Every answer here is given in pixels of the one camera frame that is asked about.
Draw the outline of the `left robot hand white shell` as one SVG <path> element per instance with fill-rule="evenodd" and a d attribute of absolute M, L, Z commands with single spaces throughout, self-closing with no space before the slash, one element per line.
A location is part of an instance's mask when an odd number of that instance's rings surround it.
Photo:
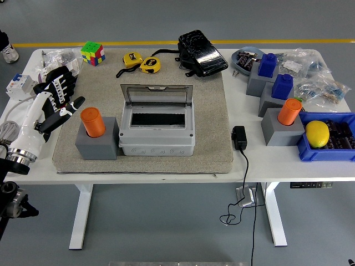
<path fill-rule="evenodd" d="M 18 137 L 10 144 L 8 156 L 27 155 L 31 160 L 39 156 L 52 131 L 63 125 L 85 102 L 80 96 L 74 101 L 77 78 L 60 66 L 47 74 L 45 82 L 34 86 L 36 95 L 27 111 Z"/>

